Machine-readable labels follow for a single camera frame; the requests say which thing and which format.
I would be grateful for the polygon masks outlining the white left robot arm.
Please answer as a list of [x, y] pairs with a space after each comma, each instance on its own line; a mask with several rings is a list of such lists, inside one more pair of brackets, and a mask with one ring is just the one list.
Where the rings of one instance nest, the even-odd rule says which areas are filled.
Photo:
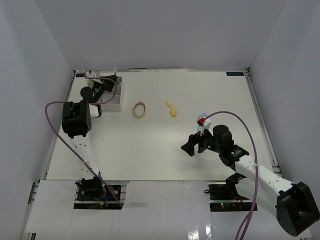
[[89, 185], [88, 193], [99, 200], [105, 196], [106, 187], [101, 184], [100, 170], [96, 164], [89, 132], [92, 120], [100, 118], [103, 106], [113, 104], [121, 95], [122, 77], [117, 74], [100, 76], [87, 71], [83, 74], [87, 81], [80, 89], [81, 100], [63, 103], [62, 130], [71, 139], [71, 147], [79, 159], [81, 184]]

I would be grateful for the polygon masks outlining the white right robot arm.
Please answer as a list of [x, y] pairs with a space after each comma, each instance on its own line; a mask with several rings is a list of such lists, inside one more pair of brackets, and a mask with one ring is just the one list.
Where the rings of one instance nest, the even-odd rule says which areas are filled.
[[234, 143], [227, 126], [217, 125], [213, 132], [205, 129], [191, 134], [181, 149], [194, 156], [195, 146], [199, 153], [205, 150], [217, 153], [222, 163], [235, 172], [225, 181], [229, 198], [236, 200], [241, 196], [255, 200], [289, 235], [296, 237], [319, 221], [320, 212], [310, 188], [256, 164], [245, 149]]

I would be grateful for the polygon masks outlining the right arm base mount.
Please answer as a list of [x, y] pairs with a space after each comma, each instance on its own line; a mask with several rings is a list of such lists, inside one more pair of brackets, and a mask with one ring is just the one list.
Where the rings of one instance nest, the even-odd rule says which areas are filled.
[[252, 201], [238, 194], [236, 184], [245, 177], [234, 173], [224, 182], [209, 183], [205, 194], [209, 195], [209, 207], [213, 212], [248, 212]]

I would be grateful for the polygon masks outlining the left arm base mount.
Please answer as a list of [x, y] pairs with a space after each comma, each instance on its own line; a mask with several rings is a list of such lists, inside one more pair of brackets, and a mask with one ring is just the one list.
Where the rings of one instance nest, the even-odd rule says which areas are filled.
[[122, 186], [107, 187], [98, 178], [75, 182], [77, 189], [73, 208], [76, 210], [121, 210], [123, 207]]

